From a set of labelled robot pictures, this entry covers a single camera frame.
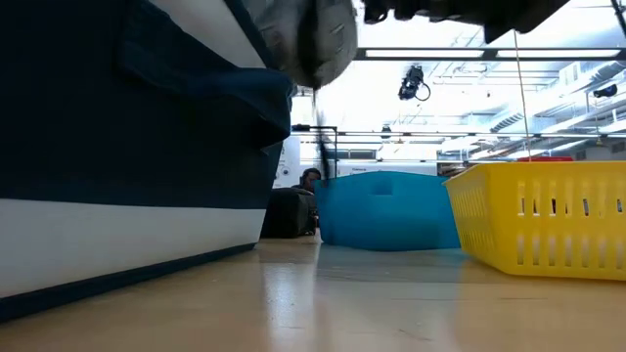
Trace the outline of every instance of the white wall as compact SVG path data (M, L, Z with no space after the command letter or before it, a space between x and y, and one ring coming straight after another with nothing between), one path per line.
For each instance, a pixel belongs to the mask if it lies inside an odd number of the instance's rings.
M586 158L584 161L608 161L608 160L626 160L626 151L613 153L611 147L622 141L613 141L604 143L601 147L588 147L586 149L576 149L571 152L571 156L576 159L576 155L581 151L585 151Z
M319 167L314 162L302 162L300 173L309 167ZM397 171L422 175L437 175L437 164L433 162L352 162L340 161L337 165L337 177L376 171Z
M291 136L283 142L273 188L284 188L300 182L300 138Z

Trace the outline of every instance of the black cable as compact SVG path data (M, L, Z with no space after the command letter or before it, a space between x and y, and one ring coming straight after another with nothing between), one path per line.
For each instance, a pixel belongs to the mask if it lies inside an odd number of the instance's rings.
M617 16L617 21L619 22L619 26L622 28L624 37L626 37L626 21L624 21L624 17L622 16L622 9L617 3L617 0L610 0L610 4L613 6L613 9L615 10L615 15Z
M322 88L322 84L320 77L317 76L317 71L323 62L318 56L320 43L317 42L316 37L319 31L317 0L312 0L308 5L297 29L297 55L300 61L300 67L307 75L307 79L309 79L309 86L313 88L313 107L317 114L317 125L321 127L323 121L322 115L317 110L317 96L320 88ZM317 145L320 150L320 157L322 158L322 174L325 180L323 181L323 185L325 185L330 179L331 167L329 164L329 152L324 144L322 129L318 129L317 131Z
M427 101L430 98L430 87L428 87L428 85L423 83L423 82L422 82L422 85L424 87L426 87L426 90L428 91L428 95L425 98L420 99L420 98L418 98L418 93L416 92L415 93L415 99L419 100L420 102L425 102L425 101Z

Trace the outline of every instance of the ceiling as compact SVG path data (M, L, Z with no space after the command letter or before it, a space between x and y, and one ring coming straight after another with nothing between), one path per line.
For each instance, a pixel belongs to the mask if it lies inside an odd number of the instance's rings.
M424 18L397 22L389 16L385 22L364 25L360 0L356 0L355 6L359 14L359 47L514 47L513 32L485 45L480 27L457 22L430 23ZM522 49L626 48L626 40L609 0L571 0L534 31L519 34L517 39L518 47ZM607 59L604 63L586 63L586 66L596 69L610 62ZM421 65L425 73L425 83L431 90L426 102L400 101L397 97L401 80L412 64ZM518 111L523 116L523 89L526 115L533 119L530 128L534 133L547 131L557 123L602 106L619 105L623 97L621 94L611 99L596 100L592 97L587 105L584 90L564 89L559 82L559 73L571 65L572 60L523 62L518 72L515 61L355 61L340 78L322 89L318 104L324 115L323 123L337 126L341 131L380 131L388 124L394 131L488 132L496 125L503 130L502 123L499 123L508 114ZM622 73L618 73L608 82L621 79ZM426 91L422 89L418 96L421 93L426 94ZM294 98L292 122L316 123L312 117L310 97ZM505 123L504 131L523 132L519 129L523 122L515 119L513 122L512 125ZM584 119L575 125L565 123L563 129L589 127L588 122ZM610 121L602 120L602 123L609 125ZM475 139L463 141L476 145Z

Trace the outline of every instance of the dark blue fabric bin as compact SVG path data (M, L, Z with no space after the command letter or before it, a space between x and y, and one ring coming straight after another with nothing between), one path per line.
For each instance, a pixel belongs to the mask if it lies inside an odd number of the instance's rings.
M288 77L233 66L144 0L2 9L0 198L265 208Z

